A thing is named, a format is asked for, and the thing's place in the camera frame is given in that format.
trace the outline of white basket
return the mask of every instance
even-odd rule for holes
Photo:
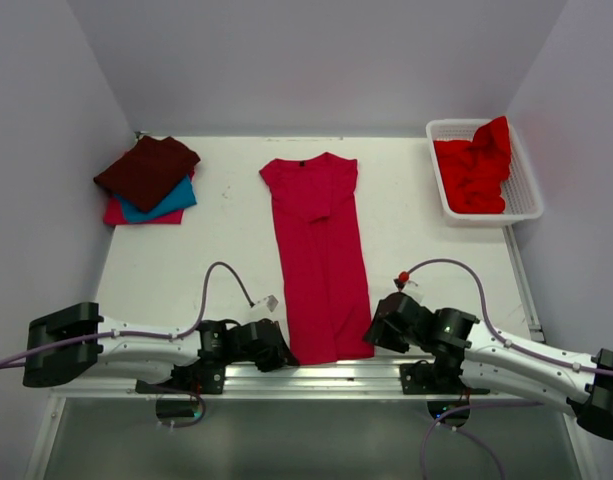
[[[503,227],[522,220],[538,218],[544,212],[544,205],[528,157],[519,143],[515,129],[510,125],[510,177],[502,184],[502,197],[506,201],[504,213],[456,213],[448,206],[433,140],[472,140],[475,131],[488,122],[490,120],[487,119],[451,119],[433,120],[426,125],[426,136],[428,137],[435,179],[444,208],[444,219],[446,223],[453,227]]]

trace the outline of dark red folded shirt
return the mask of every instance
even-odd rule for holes
[[[503,213],[501,184],[510,176],[508,121],[499,117],[478,128],[473,141],[435,141],[435,153],[450,208],[456,213]]]
[[[200,161],[172,137],[142,137],[110,167],[94,178],[96,184],[122,196],[142,212],[155,208]]]

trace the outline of white table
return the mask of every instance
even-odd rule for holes
[[[444,225],[426,139],[182,137],[202,158],[193,180],[198,205],[181,226],[117,227],[96,302],[122,321],[185,327],[194,322],[207,267],[229,262],[253,299],[274,294],[283,322],[283,280],[270,193],[259,169],[273,158],[308,159],[330,151],[359,161],[357,215],[371,307],[394,291],[402,270],[434,257],[451,257],[481,276],[497,326],[530,338],[530,305],[521,291],[521,264],[508,230]],[[455,307],[481,316],[470,276],[458,267],[432,265],[415,274],[430,309]],[[217,269],[209,286],[207,319],[254,321],[236,282]],[[374,359],[260,374],[253,365],[227,370],[224,396],[401,396],[397,365],[419,357],[380,350]]]

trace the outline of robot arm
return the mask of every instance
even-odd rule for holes
[[[263,372],[298,365],[279,327],[268,319],[245,325],[234,320],[204,320],[190,335],[177,338],[178,333],[174,327],[131,325],[102,316],[96,303],[74,305],[31,322],[28,349],[82,335],[100,338],[30,356],[23,384],[54,387],[86,377],[161,384],[197,377],[203,368],[223,368],[233,362],[251,361]]]
[[[473,315],[452,308],[433,313],[397,292],[379,302],[364,340],[402,353],[416,345],[433,355],[433,364],[416,368],[416,380],[426,384],[424,388],[439,392],[484,388],[536,400],[575,416],[591,433],[613,440],[613,377],[588,371],[613,371],[613,352],[601,350],[593,357],[497,333],[505,343]],[[562,360],[573,368],[557,365]]]

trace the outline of small tag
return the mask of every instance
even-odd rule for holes
[[[257,301],[255,305],[248,310],[248,313],[246,314],[247,320],[243,321],[242,323],[256,322],[262,318],[271,318],[271,314],[275,311],[278,305],[279,300],[277,300],[275,295],[264,297]]]
[[[275,295],[269,295],[268,297],[266,297],[266,306],[268,307],[268,310],[271,311],[271,313],[275,311],[277,305],[279,305],[279,300],[277,300]]]

